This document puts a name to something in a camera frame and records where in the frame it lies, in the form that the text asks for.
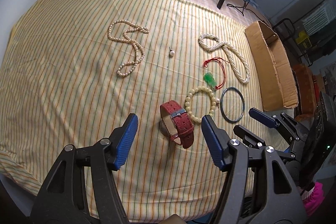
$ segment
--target metal screw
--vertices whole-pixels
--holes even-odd
[[[101,145],[107,145],[110,143],[110,140],[108,138],[103,138],[100,140]]]
[[[273,153],[274,152],[274,148],[272,146],[266,146],[266,151],[268,153]]]
[[[73,148],[74,148],[74,146],[72,144],[68,144],[64,147],[64,150],[66,152],[69,152],[69,151],[73,150]]]
[[[231,139],[230,140],[230,144],[234,145],[234,146],[237,146],[240,144],[240,141],[236,140],[236,139]]]

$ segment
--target pearl bead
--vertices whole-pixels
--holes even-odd
[[[204,41],[203,41],[204,38],[213,39],[217,43],[215,45],[213,45],[213,46],[210,47],[210,46],[208,46],[208,45],[206,45],[204,43]],[[209,34],[209,33],[203,33],[202,35],[200,35],[199,38],[198,38],[198,42],[199,42],[199,45],[203,49],[207,50],[208,52],[212,52],[212,51],[214,51],[214,50],[216,50],[216,49],[218,49],[218,48],[221,47],[224,50],[224,52],[225,52],[225,54],[226,54],[226,56],[227,56],[227,58],[228,58],[228,60],[230,62],[230,65],[231,65],[231,67],[232,67],[232,69],[233,69],[236,77],[238,78],[238,80],[241,83],[243,83],[243,84],[246,84],[246,83],[249,82],[249,80],[250,80],[250,73],[251,73],[250,67],[249,67],[247,61],[245,60],[245,58],[243,57],[243,55],[240,52],[238,52],[238,50],[234,46],[230,45],[226,41],[220,41],[218,39],[218,37],[215,37],[214,35]],[[240,73],[238,72],[236,63],[235,63],[235,61],[232,58],[232,53],[231,52],[233,52],[241,60],[241,62],[243,63],[245,71],[246,71],[246,78],[245,79],[243,79],[242,76],[240,75]]]
[[[198,86],[196,89],[191,89],[190,90],[190,92],[188,93],[188,96],[186,97],[186,99],[185,99],[185,110],[186,110],[186,112],[188,113],[188,115],[189,115],[189,117],[190,117],[190,119],[192,120],[192,121],[194,121],[194,122],[198,122],[198,123],[201,123],[202,122],[202,118],[199,118],[199,117],[196,117],[193,113],[192,113],[192,111],[191,111],[191,106],[190,106],[190,104],[191,104],[191,101],[192,101],[192,96],[193,96],[193,94],[195,94],[196,92],[198,92],[198,91],[205,91],[205,92],[208,92],[209,93],[209,95],[211,96],[211,109],[210,109],[210,111],[209,111],[209,115],[212,117],[213,116],[213,114],[214,114],[214,110],[215,110],[215,108],[216,108],[216,106],[217,106],[217,103],[216,103],[216,100],[218,100],[219,101],[219,99],[218,98],[215,98],[214,96],[214,93],[212,92],[212,90],[211,89],[209,89],[209,88],[207,88],[207,87],[205,87],[205,86]]]
[[[126,23],[126,24],[128,24],[128,25],[134,27],[134,28],[130,28],[130,27],[129,27],[127,30],[124,31],[123,36],[125,37],[125,39],[124,39],[124,38],[116,38],[116,37],[112,37],[112,36],[111,36],[111,33],[112,33],[112,26],[113,26],[114,24],[117,24],[117,23]],[[109,26],[109,29],[108,29],[108,38],[109,38],[110,40],[130,43],[130,44],[132,44],[132,46],[134,47],[135,52],[136,52],[136,53],[135,53],[135,55],[136,55],[136,61],[132,61],[132,62],[128,61],[128,62],[122,63],[121,66],[118,68],[117,73],[118,73],[118,75],[120,75],[120,76],[127,76],[127,75],[130,75],[131,72],[135,69],[135,67],[136,67],[136,66],[137,66],[137,65],[144,59],[144,56],[145,56],[145,55],[144,55],[143,47],[142,47],[136,40],[131,39],[130,37],[127,36],[127,32],[135,32],[135,31],[141,31],[141,32],[144,32],[144,33],[148,33],[148,32],[149,32],[149,29],[146,28],[146,27],[142,27],[142,26],[140,26],[140,25],[135,25],[134,23],[132,23],[132,22],[130,22],[130,21],[128,21],[128,20],[124,20],[124,19],[122,19],[122,20],[116,20],[116,21],[112,22],[112,24]],[[140,49],[140,50],[141,50],[141,53],[142,53],[142,56],[141,56],[140,58],[139,58],[139,55],[138,55],[138,53],[137,53],[138,49]],[[132,67],[131,70],[129,70],[129,71],[126,72],[126,73],[120,73],[120,70],[121,70],[124,66],[131,65],[131,64],[133,65],[133,67]]]

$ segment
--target bed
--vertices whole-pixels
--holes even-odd
[[[0,69],[0,171],[36,195],[66,144],[93,145],[134,112],[139,117],[138,132],[126,164],[114,173],[130,221],[157,223],[174,213],[191,220],[212,211],[225,174],[213,165],[198,124],[189,149],[161,134],[159,106],[168,100],[183,104],[191,88],[205,84],[203,62],[215,56],[227,59],[223,51],[208,53],[199,47],[200,33],[211,32],[237,47],[251,70],[250,82],[243,85],[226,65],[223,88],[237,87],[246,110],[262,109],[258,75],[244,34],[246,26],[258,18],[248,11],[242,16],[226,6],[239,6],[242,0],[226,0],[221,10],[216,8],[217,2],[38,0],[13,27]],[[124,78],[116,70],[134,57],[132,47],[107,38],[108,26],[118,19],[150,29],[149,34],[132,35],[141,41],[146,57]],[[114,29],[115,37],[121,37],[125,27]],[[169,49],[176,52],[174,58],[169,58]],[[244,74],[241,62],[235,60]],[[222,79],[216,64],[208,70],[215,79]],[[199,116],[209,105],[202,94],[192,104]],[[239,115],[241,105],[235,94],[228,94],[224,105],[229,116]],[[293,115],[292,110],[285,112]],[[233,137],[234,125],[227,123],[219,110],[214,121]],[[247,112],[240,123],[267,144],[286,149],[276,131],[251,119]],[[89,170],[86,180],[89,208],[97,217]],[[247,194],[252,185],[249,171]]]

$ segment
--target beaded bracelet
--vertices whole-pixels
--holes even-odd
[[[199,118],[199,117],[196,117],[192,111],[191,111],[191,101],[192,101],[192,96],[199,92],[199,91],[204,91],[206,93],[208,93],[208,95],[210,96],[210,99],[211,99],[211,109],[209,111],[209,115],[212,117],[213,114],[215,113],[215,108],[217,106],[217,104],[219,104],[219,98],[216,98],[215,97],[215,94],[212,92],[211,89],[205,87],[205,86],[198,86],[197,88],[195,89],[191,89],[188,93],[188,96],[187,98],[185,99],[185,110],[187,111],[189,117],[190,117],[190,120],[194,121],[194,122],[198,122],[198,123],[201,123],[202,119]]]

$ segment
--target dark blue bangle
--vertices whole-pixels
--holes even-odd
[[[241,98],[241,101],[243,102],[243,111],[241,112],[241,115],[240,115],[240,117],[239,117],[237,120],[231,120],[231,119],[229,119],[229,118],[225,115],[225,113],[224,113],[224,109],[223,109],[223,97],[224,97],[224,94],[225,94],[228,90],[235,90],[235,91],[239,94],[239,96],[240,96],[240,98]],[[244,100],[244,97],[243,97],[242,93],[238,90],[238,88],[235,88],[234,86],[231,86],[231,87],[229,87],[229,88],[226,88],[226,89],[223,91],[222,96],[220,97],[219,105],[220,105],[220,111],[222,112],[222,116],[223,116],[223,118],[224,118],[227,122],[229,122],[229,123],[236,123],[236,122],[239,122],[239,121],[241,120],[241,118],[243,117],[243,115],[244,115],[244,111],[245,111],[245,100]]]

